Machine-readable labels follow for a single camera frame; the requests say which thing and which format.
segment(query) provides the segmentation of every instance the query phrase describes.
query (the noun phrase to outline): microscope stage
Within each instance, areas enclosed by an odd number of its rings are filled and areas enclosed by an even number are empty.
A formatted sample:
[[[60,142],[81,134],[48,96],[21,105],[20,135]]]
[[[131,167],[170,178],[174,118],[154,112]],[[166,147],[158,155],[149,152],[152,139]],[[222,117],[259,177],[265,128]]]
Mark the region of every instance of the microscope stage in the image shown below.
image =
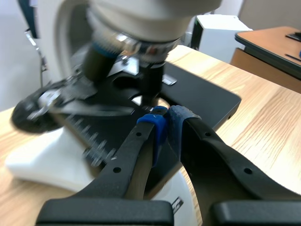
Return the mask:
[[[214,130],[230,118],[240,104],[241,99],[237,95],[172,64],[166,63],[165,74],[177,82],[173,85],[163,83],[159,97],[170,105],[187,107]],[[149,112],[132,102],[134,97],[140,95],[138,85],[139,74],[119,71],[107,77],[99,85],[97,94],[84,101],[87,105],[132,107],[135,110],[131,115],[96,117],[54,114],[54,116],[70,129],[85,147],[97,151],[100,157],[106,159],[105,161],[111,161],[137,120]],[[179,156],[173,153],[166,142],[156,167],[150,172],[146,194],[152,196],[152,191],[160,189],[160,185],[179,169],[178,163]]]

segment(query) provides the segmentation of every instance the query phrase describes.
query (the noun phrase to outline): white wall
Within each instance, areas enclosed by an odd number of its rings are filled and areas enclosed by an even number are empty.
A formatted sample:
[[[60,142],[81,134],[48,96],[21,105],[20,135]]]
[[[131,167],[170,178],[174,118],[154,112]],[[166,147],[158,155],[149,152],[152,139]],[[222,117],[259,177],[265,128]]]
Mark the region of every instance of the white wall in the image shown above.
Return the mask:
[[[222,0],[221,6],[214,14],[238,16],[244,0]]]

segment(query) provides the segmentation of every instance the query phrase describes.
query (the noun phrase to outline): blue tip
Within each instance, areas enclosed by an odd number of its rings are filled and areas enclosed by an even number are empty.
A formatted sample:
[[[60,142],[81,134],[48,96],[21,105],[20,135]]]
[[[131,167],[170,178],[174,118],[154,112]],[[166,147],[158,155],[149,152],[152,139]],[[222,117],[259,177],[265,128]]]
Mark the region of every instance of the blue tip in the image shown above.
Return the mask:
[[[201,118],[192,111],[183,106],[171,106],[169,108],[168,121],[168,142],[175,152],[176,156],[181,158],[182,148],[182,127],[187,118]]]

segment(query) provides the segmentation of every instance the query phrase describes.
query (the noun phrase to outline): wall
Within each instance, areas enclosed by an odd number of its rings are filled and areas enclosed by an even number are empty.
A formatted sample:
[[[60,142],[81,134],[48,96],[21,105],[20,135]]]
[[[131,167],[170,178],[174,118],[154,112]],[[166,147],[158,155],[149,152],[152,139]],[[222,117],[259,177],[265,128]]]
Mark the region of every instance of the wall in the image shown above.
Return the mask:
[[[244,0],[222,0],[221,6],[214,14],[238,16]]]
[[[253,30],[291,26],[301,30],[301,0],[245,0],[240,20]]]

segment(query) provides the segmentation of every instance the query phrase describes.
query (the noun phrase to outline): blue rubber grip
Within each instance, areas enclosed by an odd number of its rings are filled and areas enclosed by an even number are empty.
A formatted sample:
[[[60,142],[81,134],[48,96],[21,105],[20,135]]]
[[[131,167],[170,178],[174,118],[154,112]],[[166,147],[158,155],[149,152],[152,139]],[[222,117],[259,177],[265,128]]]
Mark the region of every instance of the blue rubber grip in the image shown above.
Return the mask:
[[[154,107],[154,110],[167,110],[166,107],[157,106]],[[155,136],[155,148],[153,156],[153,167],[156,166],[159,153],[161,151],[162,145],[165,143],[167,138],[167,120],[158,114],[146,114],[143,117],[137,120],[137,124],[140,122],[149,122],[155,125],[156,127],[156,136]]]

